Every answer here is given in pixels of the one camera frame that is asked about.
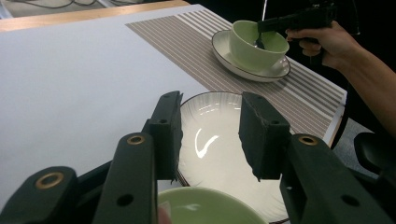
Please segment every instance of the brass screw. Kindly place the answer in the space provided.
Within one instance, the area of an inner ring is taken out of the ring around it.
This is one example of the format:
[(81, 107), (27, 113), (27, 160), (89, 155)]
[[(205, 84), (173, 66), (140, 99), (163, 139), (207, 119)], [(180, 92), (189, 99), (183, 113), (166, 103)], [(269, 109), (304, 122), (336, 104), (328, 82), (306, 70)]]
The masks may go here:
[(145, 141), (145, 137), (141, 135), (131, 136), (126, 140), (129, 145), (139, 145)]
[(52, 172), (41, 176), (35, 182), (35, 187), (38, 189), (50, 189), (57, 186), (64, 179), (64, 174), (61, 172)]
[(308, 146), (316, 146), (318, 144), (318, 140), (316, 138), (308, 136), (308, 135), (301, 136), (301, 137), (298, 138), (298, 140), (301, 143), (306, 144)]

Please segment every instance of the green ceramic bowl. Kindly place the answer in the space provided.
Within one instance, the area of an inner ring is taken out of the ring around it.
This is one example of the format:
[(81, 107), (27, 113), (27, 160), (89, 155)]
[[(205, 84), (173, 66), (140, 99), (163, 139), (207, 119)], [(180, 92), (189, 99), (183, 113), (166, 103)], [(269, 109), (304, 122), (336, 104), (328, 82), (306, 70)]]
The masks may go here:
[(170, 207), (172, 224), (268, 224), (245, 203), (214, 189), (168, 189), (159, 193), (158, 204)]
[(289, 43), (281, 34), (271, 31), (262, 33), (265, 49), (254, 47), (259, 37), (257, 22), (236, 21), (230, 32), (230, 52), (239, 66), (252, 72), (271, 68), (285, 57)]

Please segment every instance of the white ceramic plate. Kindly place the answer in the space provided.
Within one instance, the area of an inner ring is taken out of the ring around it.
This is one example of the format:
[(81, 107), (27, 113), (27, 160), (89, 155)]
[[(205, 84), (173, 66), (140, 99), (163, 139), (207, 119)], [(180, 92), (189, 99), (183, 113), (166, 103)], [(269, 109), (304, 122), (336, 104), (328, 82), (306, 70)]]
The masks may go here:
[(263, 70), (257, 73), (249, 72), (239, 67), (233, 60), (229, 48), (229, 30), (219, 31), (212, 37), (212, 47), (215, 52), (216, 58), (228, 70), (253, 81), (259, 82), (273, 82), (280, 80), (290, 72), (290, 62), (284, 57), (275, 63), (270, 69)]
[(280, 180), (259, 182), (245, 159), (238, 135), (241, 101), (240, 94), (206, 92), (182, 105), (179, 180), (231, 194), (268, 222), (284, 221)]

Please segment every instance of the table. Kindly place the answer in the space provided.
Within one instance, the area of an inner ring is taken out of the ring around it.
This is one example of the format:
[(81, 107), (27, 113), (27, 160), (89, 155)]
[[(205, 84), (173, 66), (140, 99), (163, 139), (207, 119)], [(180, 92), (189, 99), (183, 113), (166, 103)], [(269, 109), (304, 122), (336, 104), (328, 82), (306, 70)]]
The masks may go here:
[[(210, 41), (229, 22), (199, 5), (156, 4), (170, 5), (133, 14), (97, 9), (109, 13), (99, 17), (76, 12), (84, 15), (80, 21), (70, 13), (31, 23), (10, 19), (15, 26), (0, 21), (7, 30), (0, 33), (0, 182), (7, 183), (0, 205), (40, 169), (67, 165), (82, 175), (111, 160), (118, 140), (139, 132), (158, 98), (174, 90), (184, 100), (205, 91), (252, 91), (274, 104), (295, 132), (331, 141), (344, 90), (293, 59), (278, 82), (234, 76), (216, 60)], [(196, 45), (185, 44), (192, 39)]]

